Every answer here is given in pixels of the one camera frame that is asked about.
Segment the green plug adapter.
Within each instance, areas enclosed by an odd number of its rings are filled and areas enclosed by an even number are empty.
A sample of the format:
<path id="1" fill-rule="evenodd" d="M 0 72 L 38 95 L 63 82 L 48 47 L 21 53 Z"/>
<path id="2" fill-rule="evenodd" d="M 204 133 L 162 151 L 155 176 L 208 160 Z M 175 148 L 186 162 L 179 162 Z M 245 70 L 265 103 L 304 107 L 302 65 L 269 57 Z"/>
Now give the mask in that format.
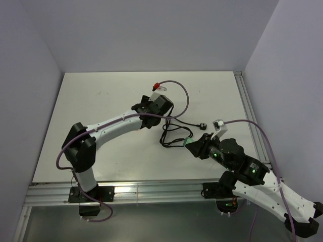
<path id="1" fill-rule="evenodd" d="M 190 143 L 193 143 L 194 140 L 190 137 L 187 137 L 184 139 L 184 142 L 183 142 L 183 147 L 186 147 L 186 145 L 190 144 Z"/>

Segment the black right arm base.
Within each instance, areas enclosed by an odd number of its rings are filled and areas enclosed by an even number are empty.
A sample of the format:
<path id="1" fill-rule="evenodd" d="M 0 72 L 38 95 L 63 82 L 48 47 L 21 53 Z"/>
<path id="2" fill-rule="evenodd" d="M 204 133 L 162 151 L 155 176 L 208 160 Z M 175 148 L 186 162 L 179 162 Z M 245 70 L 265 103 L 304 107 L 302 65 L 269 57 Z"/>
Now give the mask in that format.
<path id="1" fill-rule="evenodd" d="M 217 208 L 224 213 L 238 209 L 237 198 L 233 195 L 237 178 L 230 171 L 225 171 L 218 182 L 202 184 L 201 195 L 205 199 L 215 199 Z"/>

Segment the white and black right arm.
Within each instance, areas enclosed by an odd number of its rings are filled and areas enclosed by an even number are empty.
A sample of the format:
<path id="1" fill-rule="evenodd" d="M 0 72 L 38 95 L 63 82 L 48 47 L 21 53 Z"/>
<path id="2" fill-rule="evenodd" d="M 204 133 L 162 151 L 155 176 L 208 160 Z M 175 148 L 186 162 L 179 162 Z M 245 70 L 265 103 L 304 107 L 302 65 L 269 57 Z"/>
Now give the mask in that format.
<path id="1" fill-rule="evenodd" d="M 322 215 L 322 203 L 309 201 L 278 181 L 266 165 L 246 155 L 235 139 L 203 134 L 197 141 L 186 138 L 183 146 L 194 157 L 211 158 L 226 169 L 218 182 L 203 184 L 206 199 L 242 197 L 271 212 L 299 237 L 317 233 L 315 219 Z"/>

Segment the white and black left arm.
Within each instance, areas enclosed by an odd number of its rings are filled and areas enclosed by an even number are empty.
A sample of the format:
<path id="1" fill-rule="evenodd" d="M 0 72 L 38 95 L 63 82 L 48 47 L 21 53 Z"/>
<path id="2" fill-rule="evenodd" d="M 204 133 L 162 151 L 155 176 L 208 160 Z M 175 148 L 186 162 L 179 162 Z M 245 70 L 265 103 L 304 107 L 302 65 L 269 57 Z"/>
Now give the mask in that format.
<path id="1" fill-rule="evenodd" d="M 103 144 L 128 132 L 157 126 L 161 117 L 173 106 L 165 95 L 160 95 L 154 100 L 143 96 L 141 103 L 135 104 L 115 118 L 87 126 L 80 122 L 74 124 L 62 145 L 62 150 L 71 163 L 81 187 L 80 196 L 86 201 L 93 201 L 98 196 L 92 166 L 96 160 L 96 152 Z"/>

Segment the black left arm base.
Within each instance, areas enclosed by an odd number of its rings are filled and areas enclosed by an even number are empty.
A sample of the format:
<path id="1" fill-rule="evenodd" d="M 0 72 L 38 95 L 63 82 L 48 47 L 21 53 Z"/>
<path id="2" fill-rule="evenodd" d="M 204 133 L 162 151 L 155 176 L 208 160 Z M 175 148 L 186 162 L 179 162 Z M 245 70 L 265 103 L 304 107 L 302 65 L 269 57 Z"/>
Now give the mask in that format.
<path id="1" fill-rule="evenodd" d="M 95 217 L 101 209 L 111 207 L 107 204 L 114 200 L 114 186 L 99 186 L 88 192 L 82 192 L 79 187 L 71 187 L 68 203 L 79 204 L 79 215 L 82 217 Z"/>

